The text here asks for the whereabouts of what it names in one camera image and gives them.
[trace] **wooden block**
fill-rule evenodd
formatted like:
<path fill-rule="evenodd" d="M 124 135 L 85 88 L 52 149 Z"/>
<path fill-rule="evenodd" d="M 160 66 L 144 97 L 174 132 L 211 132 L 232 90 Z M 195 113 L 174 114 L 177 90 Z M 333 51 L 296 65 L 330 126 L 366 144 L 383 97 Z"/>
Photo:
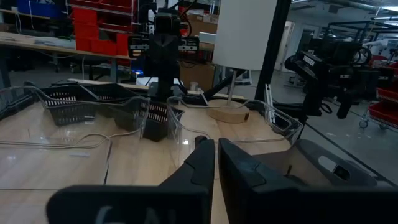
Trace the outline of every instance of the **wooden block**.
<path fill-rule="evenodd" d="M 209 108 L 207 115 L 226 123 L 243 123 L 249 118 L 249 108 L 242 106 L 241 103 L 231 101 L 229 107 L 226 107 L 227 100 L 211 100 L 209 101 Z"/>

